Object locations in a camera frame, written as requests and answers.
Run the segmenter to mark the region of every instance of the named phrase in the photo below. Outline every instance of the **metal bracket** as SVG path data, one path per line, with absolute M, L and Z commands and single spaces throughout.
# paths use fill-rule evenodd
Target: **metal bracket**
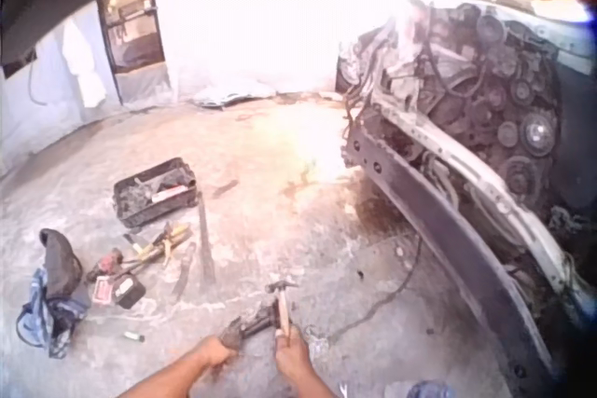
M 553 387 L 548 350 L 516 286 L 480 235 L 422 174 L 358 123 L 345 155 L 363 167 L 450 272 L 493 343 L 512 396 L 547 396 Z

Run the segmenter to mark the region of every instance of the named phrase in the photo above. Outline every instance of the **black case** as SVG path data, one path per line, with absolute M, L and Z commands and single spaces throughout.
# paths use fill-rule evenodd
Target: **black case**
M 136 185 L 135 178 L 141 182 L 147 182 L 150 179 L 161 176 L 166 172 L 183 168 L 185 172 L 192 178 L 191 185 L 187 191 L 179 193 L 178 195 L 167 198 L 155 204 L 148 204 L 143 210 L 126 214 L 122 210 L 122 204 L 119 202 L 120 192 L 130 186 Z M 141 226 L 163 214 L 172 212 L 177 209 L 184 207 L 196 207 L 197 206 L 197 183 L 195 179 L 195 173 L 181 158 L 172 158 L 166 162 L 161 163 L 149 170 L 139 172 L 131 177 L 127 177 L 114 184 L 114 208 L 116 210 L 117 218 L 128 228 Z

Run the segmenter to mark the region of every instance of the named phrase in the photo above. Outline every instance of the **red tool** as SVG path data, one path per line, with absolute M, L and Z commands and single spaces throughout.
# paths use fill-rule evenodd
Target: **red tool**
M 112 249 L 110 254 L 103 256 L 100 261 L 95 264 L 93 269 L 88 272 L 86 276 L 87 282 L 95 283 L 98 277 L 102 275 L 112 275 L 117 273 L 120 270 L 122 260 L 122 252 L 116 248 Z

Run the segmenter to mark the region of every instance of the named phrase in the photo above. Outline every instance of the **hammer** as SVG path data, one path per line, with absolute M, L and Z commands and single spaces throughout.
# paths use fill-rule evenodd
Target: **hammer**
M 280 328 L 284 332 L 286 337 L 290 336 L 290 318 L 288 316 L 288 306 L 286 304 L 286 293 L 285 289 L 289 286 L 297 287 L 297 284 L 291 283 L 290 281 L 280 280 L 276 283 L 268 284 L 265 287 L 265 291 L 268 294 L 278 292 L 278 313 L 280 314 Z

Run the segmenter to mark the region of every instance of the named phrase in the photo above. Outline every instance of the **concrete floor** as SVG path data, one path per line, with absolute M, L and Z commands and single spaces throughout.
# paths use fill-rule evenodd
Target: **concrete floor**
M 508 396 L 472 315 L 424 247 L 407 288 L 384 303 L 412 268 L 414 237 L 360 170 L 343 168 L 342 115 L 338 104 L 321 100 L 261 101 L 226 112 L 190 104 L 151 109 L 79 130 L 5 179 L 2 396 L 117 395 L 256 309 L 268 300 L 264 285 L 280 276 L 300 284 L 289 292 L 292 318 L 335 391 L 347 381 L 351 397 L 382 397 L 396 381 L 441 378 L 460 397 Z M 166 269 L 155 265 L 140 275 L 147 294 L 133 309 L 94 306 L 64 360 L 21 343 L 14 322 L 43 263 L 39 229 L 64 233 L 87 269 L 112 247 L 132 254 L 112 208 L 113 185 L 176 156 L 196 173 L 206 198 L 216 286 L 200 290 L 195 256 L 182 299 L 169 303 L 182 247 Z M 214 196 L 231 181 L 238 184 Z M 197 211 L 168 219 L 190 222 L 199 239 Z M 141 235 L 151 239 L 163 223 Z M 123 338 L 125 331 L 146 342 Z M 191 396 L 292 396 L 272 354 L 270 330 Z

